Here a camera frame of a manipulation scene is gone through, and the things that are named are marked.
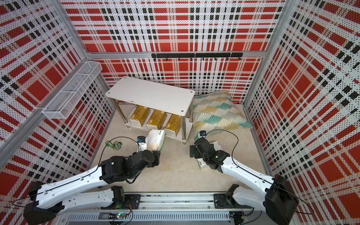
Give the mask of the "white tissue pack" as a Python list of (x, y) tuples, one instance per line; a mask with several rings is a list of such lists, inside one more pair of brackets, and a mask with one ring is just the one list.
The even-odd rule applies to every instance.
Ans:
[(151, 130), (146, 137), (146, 149), (149, 151), (161, 151), (166, 136), (164, 130)]
[(202, 158), (198, 158), (197, 162), (198, 162), (200, 170), (203, 170), (204, 168), (207, 167), (207, 164), (205, 163), (205, 161)]
[(211, 142), (211, 144), (213, 144), (213, 145), (214, 145), (214, 149), (215, 149), (215, 151), (220, 151), (220, 150), (223, 150), (223, 148), (221, 147), (221, 145), (220, 145), (219, 141), (213, 141), (213, 142)]

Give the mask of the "gold tissue pack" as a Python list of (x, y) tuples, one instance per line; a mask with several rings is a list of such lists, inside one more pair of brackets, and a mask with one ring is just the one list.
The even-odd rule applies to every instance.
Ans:
[(142, 127), (150, 113), (150, 108), (144, 106), (137, 106), (130, 117), (130, 123), (133, 126)]
[(167, 122), (164, 131), (170, 137), (177, 137), (181, 130), (181, 116), (172, 114), (169, 121)]
[(146, 126), (149, 130), (157, 129), (160, 130), (167, 118), (167, 113), (160, 110), (154, 110)]

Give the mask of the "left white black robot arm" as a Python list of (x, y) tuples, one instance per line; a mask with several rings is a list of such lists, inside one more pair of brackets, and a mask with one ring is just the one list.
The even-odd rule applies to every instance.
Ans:
[(26, 204), (23, 216), (29, 225), (40, 225), (72, 210), (122, 208), (127, 205), (123, 187), (113, 186), (97, 192), (89, 190), (115, 182), (133, 183), (143, 169), (159, 165), (160, 154), (159, 151), (144, 150), (128, 157), (113, 156), (86, 172), (62, 181), (50, 184), (36, 181), (30, 186), (31, 202)]

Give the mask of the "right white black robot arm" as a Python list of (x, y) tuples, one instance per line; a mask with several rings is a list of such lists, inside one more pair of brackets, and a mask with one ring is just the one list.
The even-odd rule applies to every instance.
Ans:
[(299, 199), (285, 178), (259, 173), (223, 151), (219, 142), (209, 142), (203, 137), (189, 147), (189, 154), (192, 158), (202, 159), (212, 170), (229, 175), (249, 187), (245, 189), (233, 184), (226, 192), (228, 205), (250, 206), (266, 212), (278, 225), (290, 224)]

